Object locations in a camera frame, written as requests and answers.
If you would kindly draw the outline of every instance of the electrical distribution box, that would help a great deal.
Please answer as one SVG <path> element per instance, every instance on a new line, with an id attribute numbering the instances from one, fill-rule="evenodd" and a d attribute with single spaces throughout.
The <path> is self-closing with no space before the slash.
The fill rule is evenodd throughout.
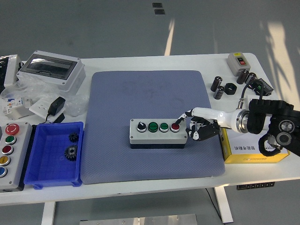
<path id="1" fill-rule="evenodd" d="M 71 95 L 75 95 L 85 79 L 80 58 L 35 51 L 17 73 L 19 79 L 31 76 L 43 80 Z"/>

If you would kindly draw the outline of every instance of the yellow box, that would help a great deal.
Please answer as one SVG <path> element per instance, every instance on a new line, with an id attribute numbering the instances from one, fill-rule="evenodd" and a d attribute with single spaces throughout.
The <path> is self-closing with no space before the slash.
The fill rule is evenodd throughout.
<path id="1" fill-rule="evenodd" d="M 271 157 L 266 157 L 260 153 L 258 141 L 266 133 L 267 131 L 262 131 L 258 135 L 251 133 L 241 134 L 221 128 L 220 141 L 225 163 L 277 163 L 287 157 L 289 151 L 285 148 L 281 150 L 281 153 Z M 274 149 L 267 142 L 265 142 L 265 148 L 270 151 Z"/>

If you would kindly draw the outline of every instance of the black connector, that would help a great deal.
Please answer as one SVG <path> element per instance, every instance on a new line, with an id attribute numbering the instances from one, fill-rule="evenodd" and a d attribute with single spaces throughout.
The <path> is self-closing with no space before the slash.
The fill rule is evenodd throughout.
<path id="1" fill-rule="evenodd" d="M 237 185 L 237 190 L 247 190 L 247 189 L 255 189 L 255 188 L 268 188 L 273 187 L 275 182 L 267 182 L 267 183 L 258 183 L 258 184 L 241 184 Z"/>
<path id="2" fill-rule="evenodd" d="M 56 113 L 58 113 L 65 104 L 65 99 L 63 97 L 58 97 L 54 102 L 51 103 L 49 110 L 48 110 L 48 115 L 55 116 Z"/>

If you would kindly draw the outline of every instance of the black power adapter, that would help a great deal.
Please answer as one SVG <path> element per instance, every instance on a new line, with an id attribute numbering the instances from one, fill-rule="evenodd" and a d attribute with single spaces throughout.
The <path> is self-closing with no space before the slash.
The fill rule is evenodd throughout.
<path id="1" fill-rule="evenodd" d="M 64 107 L 65 102 L 66 100 L 63 97 L 58 97 L 54 102 L 51 103 L 48 110 L 48 116 L 55 116 L 56 113 L 58 113 Z"/>

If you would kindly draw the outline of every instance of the blue plastic bin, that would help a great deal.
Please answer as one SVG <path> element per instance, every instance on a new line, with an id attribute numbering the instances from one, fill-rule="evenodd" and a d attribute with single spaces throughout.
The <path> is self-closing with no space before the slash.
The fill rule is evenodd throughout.
<path id="1" fill-rule="evenodd" d="M 71 133 L 79 135 L 77 142 L 69 140 Z M 31 184 L 36 190 L 53 186 L 80 186 L 82 140 L 82 122 L 37 125 L 24 184 Z M 77 157 L 75 161 L 70 161 L 64 152 L 74 144 L 78 146 Z"/>

